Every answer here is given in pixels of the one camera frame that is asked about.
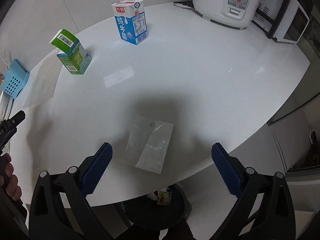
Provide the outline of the person's left hand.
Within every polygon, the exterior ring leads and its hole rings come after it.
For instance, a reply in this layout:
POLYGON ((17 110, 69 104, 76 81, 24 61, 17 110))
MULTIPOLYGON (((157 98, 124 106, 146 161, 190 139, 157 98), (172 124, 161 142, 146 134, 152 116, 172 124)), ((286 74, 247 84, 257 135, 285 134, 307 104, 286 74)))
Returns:
POLYGON ((5 153, 3 157, 7 160, 7 165, 5 167, 5 174, 9 178, 7 187, 5 189, 6 193, 9 197, 11 197, 14 201, 20 200, 22 196, 22 189, 18 185, 18 178, 14 174, 14 167, 11 163, 12 158, 9 153, 5 153))

